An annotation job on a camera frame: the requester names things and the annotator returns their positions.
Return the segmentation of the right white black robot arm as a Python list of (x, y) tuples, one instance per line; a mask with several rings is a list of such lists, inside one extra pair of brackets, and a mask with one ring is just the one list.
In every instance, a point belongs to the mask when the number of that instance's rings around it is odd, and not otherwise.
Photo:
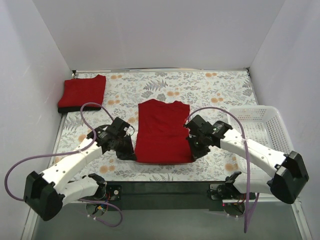
[(291, 151), (284, 153), (273, 150), (252, 139), (244, 139), (231, 125), (216, 121), (214, 124), (196, 115), (185, 125), (189, 130), (186, 138), (195, 160), (217, 147), (245, 158), (261, 169), (250, 173), (250, 191), (275, 196), (278, 200), (293, 204), (309, 181), (309, 174), (302, 156)]

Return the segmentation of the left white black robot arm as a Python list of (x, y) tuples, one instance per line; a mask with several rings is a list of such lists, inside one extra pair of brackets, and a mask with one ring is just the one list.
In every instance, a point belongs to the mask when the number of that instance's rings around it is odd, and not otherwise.
[(105, 152), (115, 151), (121, 160), (136, 160), (130, 124), (116, 117), (111, 124), (101, 125), (90, 132), (76, 148), (76, 153), (41, 173), (31, 172), (25, 182), (23, 200), (42, 220), (55, 217), (63, 206), (82, 199), (105, 200), (110, 193), (106, 180), (91, 173), (80, 180), (73, 177)]

